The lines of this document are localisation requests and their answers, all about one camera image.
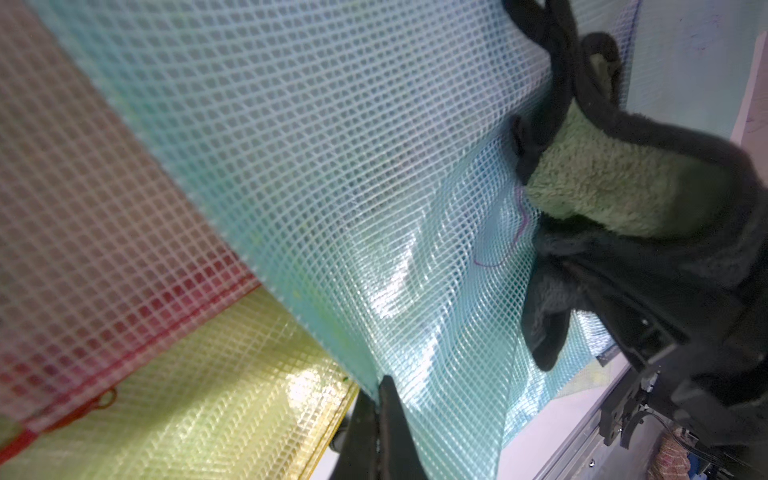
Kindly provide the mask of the yellow mesh document bag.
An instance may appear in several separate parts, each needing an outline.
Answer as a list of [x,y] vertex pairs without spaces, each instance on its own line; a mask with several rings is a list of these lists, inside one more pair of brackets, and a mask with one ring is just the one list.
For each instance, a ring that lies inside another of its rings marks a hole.
[[258,288],[43,434],[5,479],[307,479],[358,392]]

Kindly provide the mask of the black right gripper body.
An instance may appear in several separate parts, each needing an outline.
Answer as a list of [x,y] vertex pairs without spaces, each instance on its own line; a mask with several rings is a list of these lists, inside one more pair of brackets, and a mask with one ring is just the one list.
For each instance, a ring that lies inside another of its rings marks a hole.
[[725,288],[659,255],[582,252],[559,264],[631,365],[659,372],[662,410],[718,447],[767,446],[767,254]]

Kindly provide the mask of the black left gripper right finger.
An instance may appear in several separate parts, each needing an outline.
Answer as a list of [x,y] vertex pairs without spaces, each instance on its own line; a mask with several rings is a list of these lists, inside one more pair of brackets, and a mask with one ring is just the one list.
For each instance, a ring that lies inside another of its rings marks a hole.
[[379,400],[379,478],[427,480],[394,379],[389,375],[380,382]]

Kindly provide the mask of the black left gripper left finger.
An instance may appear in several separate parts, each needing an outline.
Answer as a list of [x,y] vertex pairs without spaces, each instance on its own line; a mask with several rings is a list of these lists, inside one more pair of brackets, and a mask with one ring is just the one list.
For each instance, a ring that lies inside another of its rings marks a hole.
[[330,479],[379,478],[377,407],[365,392],[358,394],[352,413],[342,420],[330,447],[338,454]]

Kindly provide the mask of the blue mesh document bag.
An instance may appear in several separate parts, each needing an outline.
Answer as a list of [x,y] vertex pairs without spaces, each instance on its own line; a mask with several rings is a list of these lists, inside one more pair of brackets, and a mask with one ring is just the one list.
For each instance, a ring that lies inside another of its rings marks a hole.
[[552,396],[509,122],[547,53],[497,1],[35,1],[162,168],[433,479],[492,479]]

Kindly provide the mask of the green and grey cleaning cloth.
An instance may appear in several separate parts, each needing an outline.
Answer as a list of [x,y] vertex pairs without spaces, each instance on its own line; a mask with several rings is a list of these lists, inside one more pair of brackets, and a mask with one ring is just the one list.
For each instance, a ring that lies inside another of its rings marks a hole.
[[619,107],[615,39],[580,34],[566,1],[507,1],[544,49],[551,84],[512,121],[516,172],[541,220],[521,327],[551,370],[571,314],[597,313],[626,348],[648,321],[682,344],[724,343],[745,368],[767,342],[767,189],[749,155]]

